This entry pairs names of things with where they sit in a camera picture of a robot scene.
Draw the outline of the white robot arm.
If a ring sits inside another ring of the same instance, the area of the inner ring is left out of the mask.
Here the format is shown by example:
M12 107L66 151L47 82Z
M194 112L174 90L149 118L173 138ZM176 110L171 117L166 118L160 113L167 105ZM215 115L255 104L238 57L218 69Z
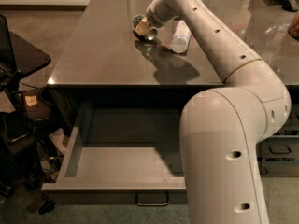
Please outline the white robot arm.
M269 224L256 146L276 133L291 97L270 66L202 0L153 0L139 35L183 19L222 87L184 106L180 153L192 224Z

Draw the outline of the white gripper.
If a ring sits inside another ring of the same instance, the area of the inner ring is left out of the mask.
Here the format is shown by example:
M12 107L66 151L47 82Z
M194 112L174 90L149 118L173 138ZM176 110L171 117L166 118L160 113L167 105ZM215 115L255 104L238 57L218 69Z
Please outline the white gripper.
M153 0L147 7L146 17L135 16L134 27L138 35L155 36L155 28L161 28L179 16L178 9L167 0Z

